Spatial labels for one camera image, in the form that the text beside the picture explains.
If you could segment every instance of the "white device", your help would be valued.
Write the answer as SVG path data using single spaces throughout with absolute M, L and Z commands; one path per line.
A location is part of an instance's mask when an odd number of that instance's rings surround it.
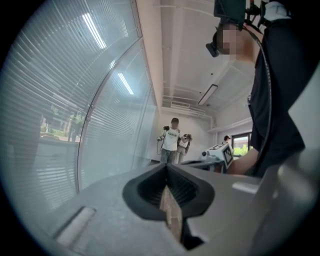
M 218 144 L 208 148 L 206 151 L 202 152 L 199 159 L 209 161 L 210 158 L 214 158 L 214 157 L 219 158 L 220 160 L 223 160 L 225 164 L 225 168 L 228 169 L 232 161 L 234 160 L 229 143 Z

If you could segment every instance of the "white ceiling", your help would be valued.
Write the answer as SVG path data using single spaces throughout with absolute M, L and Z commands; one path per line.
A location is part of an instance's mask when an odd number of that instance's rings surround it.
M 163 104 L 197 105 L 211 84 L 218 89 L 203 105 L 218 112 L 247 94 L 254 65 L 213 58 L 206 48 L 220 19 L 213 16 L 214 0 L 157 0 L 161 10 Z

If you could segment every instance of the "black cap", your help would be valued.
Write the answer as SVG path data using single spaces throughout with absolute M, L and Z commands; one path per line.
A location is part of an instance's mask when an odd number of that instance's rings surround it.
M 179 119 L 178 118 L 172 118 L 171 123 L 176 122 L 179 124 Z

